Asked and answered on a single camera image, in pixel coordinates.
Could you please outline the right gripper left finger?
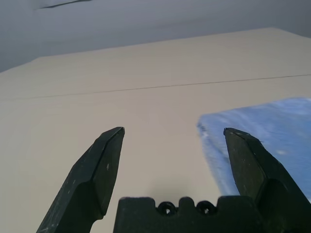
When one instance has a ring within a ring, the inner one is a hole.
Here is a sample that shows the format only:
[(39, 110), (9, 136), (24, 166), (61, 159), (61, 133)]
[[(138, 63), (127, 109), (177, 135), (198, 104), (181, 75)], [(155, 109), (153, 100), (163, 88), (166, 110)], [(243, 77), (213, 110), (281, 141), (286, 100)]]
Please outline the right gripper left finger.
[(106, 215), (115, 186), (124, 127), (102, 133), (72, 166), (39, 233), (88, 233)]

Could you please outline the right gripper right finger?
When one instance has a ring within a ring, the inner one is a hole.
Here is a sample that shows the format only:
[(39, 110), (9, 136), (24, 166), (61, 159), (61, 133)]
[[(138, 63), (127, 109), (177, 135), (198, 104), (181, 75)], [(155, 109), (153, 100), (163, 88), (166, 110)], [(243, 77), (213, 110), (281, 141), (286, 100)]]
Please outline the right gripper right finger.
[(271, 233), (309, 233), (311, 204), (285, 167), (249, 133), (225, 128), (236, 187), (251, 197)]

